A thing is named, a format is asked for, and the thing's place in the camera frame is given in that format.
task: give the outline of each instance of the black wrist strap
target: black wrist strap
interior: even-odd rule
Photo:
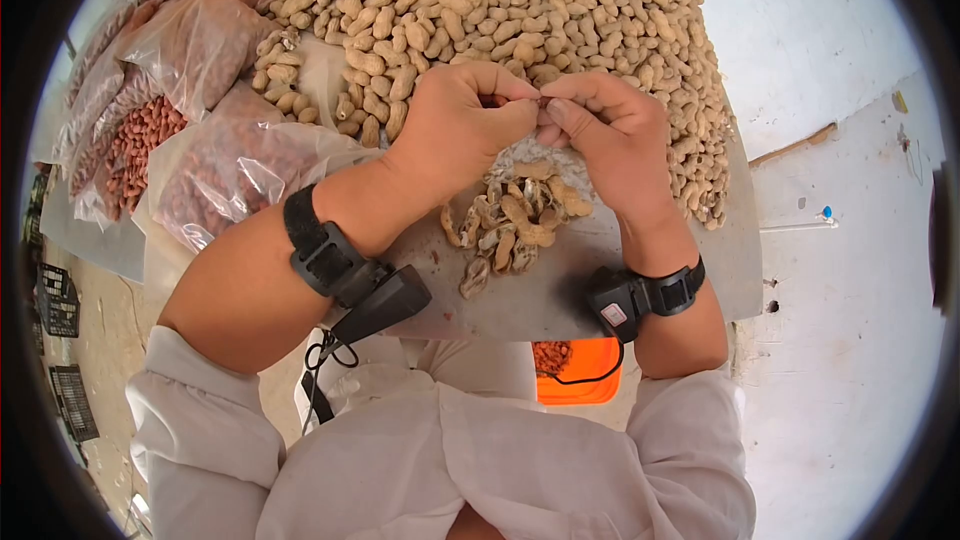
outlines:
[[[637,338],[643,316],[669,318],[689,309],[706,279],[702,256],[692,269],[662,278],[600,267],[586,282],[586,301],[606,331],[627,343]]]
[[[673,275],[662,278],[644,278],[637,276],[634,285],[646,297],[650,313],[669,318],[686,311],[696,298],[697,291],[707,279],[704,258],[697,260],[692,269],[684,267]]]
[[[352,309],[394,269],[364,258],[336,223],[321,223],[313,210],[315,184],[301,188],[283,205],[283,224],[294,246],[290,266],[321,296],[334,296]]]

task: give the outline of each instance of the crate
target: crate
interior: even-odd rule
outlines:
[[[41,357],[43,357],[43,324],[41,323],[41,315],[35,310],[30,310],[30,331],[33,336],[33,345],[36,347],[36,352]]]
[[[65,269],[42,262],[36,271],[36,306],[50,336],[78,338],[80,299]]]
[[[84,390],[84,379],[78,365],[53,365],[50,367],[50,383],[54,387],[56,407],[66,422],[70,436],[77,443],[100,438],[97,423]]]
[[[30,209],[38,212],[43,208],[43,198],[47,192],[47,183],[50,181],[49,173],[38,173],[33,178],[33,186],[30,188]]]
[[[30,207],[23,218],[23,239],[31,248],[43,250],[43,234],[41,234],[41,210]]]

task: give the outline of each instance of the white sticker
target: white sticker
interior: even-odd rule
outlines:
[[[614,328],[627,320],[626,313],[623,312],[623,309],[620,308],[617,303],[610,303],[604,306],[603,310],[600,311],[600,315]]]

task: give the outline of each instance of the orange container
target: orange container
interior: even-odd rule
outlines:
[[[573,355],[560,372],[563,380],[599,378],[617,364],[618,341],[615,337],[571,340]],[[600,381],[563,385],[554,378],[536,378],[536,400],[548,407],[603,405],[620,389],[620,368]]]

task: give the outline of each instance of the forearm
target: forearm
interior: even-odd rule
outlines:
[[[388,157],[340,171],[315,186],[320,222],[335,222],[366,257],[386,250],[433,206]],[[297,347],[332,301],[290,266],[293,244],[274,205],[234,225],[199,253],[158,325],[199,354],[239,373],[258,373]]]
[[[693,269],[699,260],[696,240],[673,202],[661,212],[663,217],[655,221],[618,216],[624,263],[646,277],[664,277],[684,266]],[[633,353],[640,370],[651,378],[678,378],[722,366],[727,336],[710,278],[687,310],[670,317],[644,316]]]

